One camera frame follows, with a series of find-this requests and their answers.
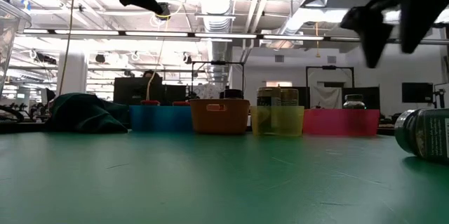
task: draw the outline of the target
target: desk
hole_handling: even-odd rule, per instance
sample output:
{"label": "desk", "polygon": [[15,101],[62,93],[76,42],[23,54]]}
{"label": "desk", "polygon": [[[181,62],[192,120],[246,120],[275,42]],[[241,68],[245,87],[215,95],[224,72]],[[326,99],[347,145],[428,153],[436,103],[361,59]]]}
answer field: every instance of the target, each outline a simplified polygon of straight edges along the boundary
{"label": "desk", "polygon": [[0,136],[0,223],[447,223],[392,137]]}

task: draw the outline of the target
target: metal frame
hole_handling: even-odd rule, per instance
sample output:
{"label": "metal frame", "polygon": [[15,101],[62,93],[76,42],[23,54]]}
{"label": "metal frame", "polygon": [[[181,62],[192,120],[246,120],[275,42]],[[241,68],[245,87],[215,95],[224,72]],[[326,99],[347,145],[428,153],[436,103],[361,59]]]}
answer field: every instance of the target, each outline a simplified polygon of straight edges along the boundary
{"label": "metal frame", "polygon": [[341,70],[351,70],[351,83],[352,83],[352,88],[356,88],[356,84],[355,84],[355,78],[354,78],[354,67],[338,67],[338,66],[334,66],[334,65],[328,65],[328,66],[306,66],[306,105],[309,106],[310,108],[310,91],[309,89],[309,69],[322,69],[322,70],[336,70],[336,69],[341,69]]}
{"label": "metal frame", "polygon": [[[197,70],[194,69],[195,64],[202,63],[203,65],[200,66]],[[205,64],[211,64],[211,65],[241,65],[241,90],[245,89],[245,63],[244,62],[225,62],[225,61],[192,61],[192,84],[190,86],[190,91],[194,91],[194,72],[200,72],[200,69]]]}

